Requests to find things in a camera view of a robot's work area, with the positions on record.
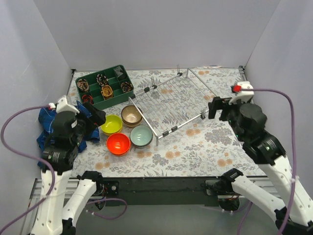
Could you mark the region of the lime green bowl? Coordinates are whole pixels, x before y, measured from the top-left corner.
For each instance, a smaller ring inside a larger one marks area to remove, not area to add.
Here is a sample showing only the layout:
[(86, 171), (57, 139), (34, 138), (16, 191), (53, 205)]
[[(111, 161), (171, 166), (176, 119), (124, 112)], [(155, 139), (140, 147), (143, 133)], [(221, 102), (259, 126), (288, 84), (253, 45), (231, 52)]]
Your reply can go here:
[(106, 132), (112, 133), (123, 127), (122, 119), (117, 115), (107, 115), (106, 122), (101, 125)]

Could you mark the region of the black patterned bowl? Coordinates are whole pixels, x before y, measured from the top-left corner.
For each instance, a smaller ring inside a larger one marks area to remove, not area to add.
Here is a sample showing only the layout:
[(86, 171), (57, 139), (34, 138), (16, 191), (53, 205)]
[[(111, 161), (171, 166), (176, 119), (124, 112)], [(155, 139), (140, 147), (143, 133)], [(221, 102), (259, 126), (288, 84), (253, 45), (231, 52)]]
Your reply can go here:
[(126, 118), (126, 116), (142, 116), (139, 110), (134, 105), (128, 105), (124, 107), (121, 111), (121, 118)]

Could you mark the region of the beige ceramic bowl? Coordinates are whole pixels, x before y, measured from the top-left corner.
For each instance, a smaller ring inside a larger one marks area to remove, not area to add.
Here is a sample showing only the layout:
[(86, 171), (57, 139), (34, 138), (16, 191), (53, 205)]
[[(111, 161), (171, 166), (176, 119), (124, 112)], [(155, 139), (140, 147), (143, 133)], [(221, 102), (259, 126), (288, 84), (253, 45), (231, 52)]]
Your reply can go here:
[(142, 116), (126, 116), (122, 121), (127, 127), (134, 128), (142, 122)]

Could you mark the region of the orange bowl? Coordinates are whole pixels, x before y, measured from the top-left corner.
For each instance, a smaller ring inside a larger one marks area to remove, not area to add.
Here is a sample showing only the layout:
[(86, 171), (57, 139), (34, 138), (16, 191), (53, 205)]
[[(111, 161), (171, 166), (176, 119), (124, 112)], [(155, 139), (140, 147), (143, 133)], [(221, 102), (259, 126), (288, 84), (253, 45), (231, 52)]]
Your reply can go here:
[(131, 141), (128, 136), (123, 133), (112, 134), (107, 139), (108, 148), (130, 148)]
[(108, 148), (108, 150), (110, 151), (110, 153), (112, 153), (115, 156), (123, 156), (125, 154), (127, 154), (130, 150), (130, 148)]

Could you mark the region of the pale green bowl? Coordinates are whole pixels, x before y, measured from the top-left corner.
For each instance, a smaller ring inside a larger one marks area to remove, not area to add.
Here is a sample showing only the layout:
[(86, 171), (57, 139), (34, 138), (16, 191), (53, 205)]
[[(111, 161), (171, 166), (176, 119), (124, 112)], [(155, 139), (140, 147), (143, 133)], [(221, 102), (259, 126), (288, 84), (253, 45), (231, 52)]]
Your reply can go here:
[(130, 141), (139, 148), (148, 146), (153, 140), (153, 133), (148, 126), (139, 125), (130, 133)]

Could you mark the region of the yellow bowl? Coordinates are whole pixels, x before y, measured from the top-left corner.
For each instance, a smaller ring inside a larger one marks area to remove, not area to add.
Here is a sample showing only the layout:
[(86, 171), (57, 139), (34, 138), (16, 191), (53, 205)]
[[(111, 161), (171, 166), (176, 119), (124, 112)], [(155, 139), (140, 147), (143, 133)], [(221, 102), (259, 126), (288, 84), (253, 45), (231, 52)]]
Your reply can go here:
[(121, 127), (119, 130), (117, 130), (117, 131), (115, 131), (115, 132), (112, 132), (112, 133), (106, 132), (103, 128), (101, 128), (101, 130), (102, 130), (102, 132), (103, 132), (105, 135), (110, 136), (110, 135), (112, 135), (112, 134), (120, 133), (120, 132), (122, 131), (122, 128), (123, 128), (123, 127)]

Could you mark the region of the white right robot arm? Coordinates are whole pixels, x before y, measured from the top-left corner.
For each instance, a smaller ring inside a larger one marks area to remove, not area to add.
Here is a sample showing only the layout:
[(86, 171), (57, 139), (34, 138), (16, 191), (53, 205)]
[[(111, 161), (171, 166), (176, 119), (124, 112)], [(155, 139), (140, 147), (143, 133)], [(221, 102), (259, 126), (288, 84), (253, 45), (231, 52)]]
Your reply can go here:
[(239, 194), (264, 211), (284, 235), (313, 233), (313, 200), (299, 180), (291, 189), (292, 168), (279, 140), (265, 130), (267, 116), (253, 103), (232, 103), (215, 97), (208, 104), (209, 119), (221, 110), (221, 121), (231, 126), (243, 150), (265, 173), (265, 182), (253, 181), (233, 168), (209, 185), (219, 195)]

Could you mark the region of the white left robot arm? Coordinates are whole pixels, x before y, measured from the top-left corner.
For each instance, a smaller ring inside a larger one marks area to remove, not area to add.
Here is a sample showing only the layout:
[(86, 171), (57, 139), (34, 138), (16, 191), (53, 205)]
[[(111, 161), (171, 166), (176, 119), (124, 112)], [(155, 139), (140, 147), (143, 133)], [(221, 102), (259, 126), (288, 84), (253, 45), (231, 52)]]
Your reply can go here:
[(65, 96), (50, 103), (55, 110), (52, 132), (46, 138), (42, 153), (42, 187), (32, 235), (73, 235), (76, 222), (92, 195), (104, 190), (102, 175), (87, 171), (68, 203), (64, 204), (67, 183), (84, 136), (91, 134), (106, 122), (106, 113), (89, 103), (83, 105), (88, 113), (69, 104)]

